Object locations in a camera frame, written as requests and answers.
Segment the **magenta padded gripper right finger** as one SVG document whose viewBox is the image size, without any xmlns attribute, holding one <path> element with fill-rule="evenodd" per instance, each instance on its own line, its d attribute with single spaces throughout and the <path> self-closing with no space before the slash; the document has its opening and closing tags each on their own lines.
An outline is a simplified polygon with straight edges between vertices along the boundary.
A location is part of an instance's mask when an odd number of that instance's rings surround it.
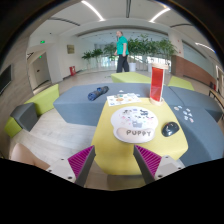
<svg viewBox="0 0 224 224">
<path fill-rule="evenodd" d="M 180 171 L 184 165 L 169 155 L 160 156 L 148 149 L 135 145 L 133 155 L 146 184 Z"/>
</svg>

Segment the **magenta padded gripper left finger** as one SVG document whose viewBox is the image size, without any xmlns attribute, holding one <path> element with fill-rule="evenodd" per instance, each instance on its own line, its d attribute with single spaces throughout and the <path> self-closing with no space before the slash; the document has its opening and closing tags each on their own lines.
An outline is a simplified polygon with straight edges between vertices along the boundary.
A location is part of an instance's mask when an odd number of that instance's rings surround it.
<svg viewBox="0 0 224 224">
<path fill-rule="evenodd" d="M 67 159 L 56 161 L 47 171 L 83 187 L 95 156 L 95 147 L 90 146 Z"/>
</svg>

